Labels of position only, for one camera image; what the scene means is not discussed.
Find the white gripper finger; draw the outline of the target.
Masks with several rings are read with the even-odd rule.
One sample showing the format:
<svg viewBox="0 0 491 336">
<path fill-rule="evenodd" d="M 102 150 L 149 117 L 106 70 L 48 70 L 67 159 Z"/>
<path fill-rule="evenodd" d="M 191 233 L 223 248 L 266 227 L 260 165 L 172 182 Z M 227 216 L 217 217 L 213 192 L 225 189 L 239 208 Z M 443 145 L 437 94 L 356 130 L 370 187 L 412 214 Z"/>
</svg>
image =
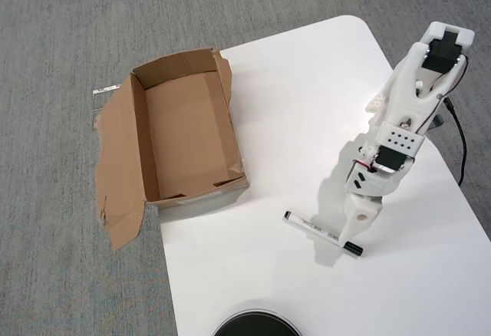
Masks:
<svg viewBox="0 0 491 336">
<path fill-rule="evenodd" d="M 353 220 L 346 222 L 339 235 L 339 242 L 346 243 L 351 241 L 356 235 L 365 230 L 363 221 Z"/>
</svg>

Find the white gripper body with hole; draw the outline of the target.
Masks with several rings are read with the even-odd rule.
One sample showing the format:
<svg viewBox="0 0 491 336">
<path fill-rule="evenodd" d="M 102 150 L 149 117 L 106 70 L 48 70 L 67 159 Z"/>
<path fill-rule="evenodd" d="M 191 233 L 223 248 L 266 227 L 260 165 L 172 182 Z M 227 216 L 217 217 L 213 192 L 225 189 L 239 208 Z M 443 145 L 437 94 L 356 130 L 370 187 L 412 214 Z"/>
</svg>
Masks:
<svg viewBox="0 0 491 336">
<path fill-rule="evenodd" d="M 347 222 L 346 229 L 368 229 L 382 210 L 380 196 L 362 196 L 349 193 L 344 199 L 344 214 Z"/>
</svg>

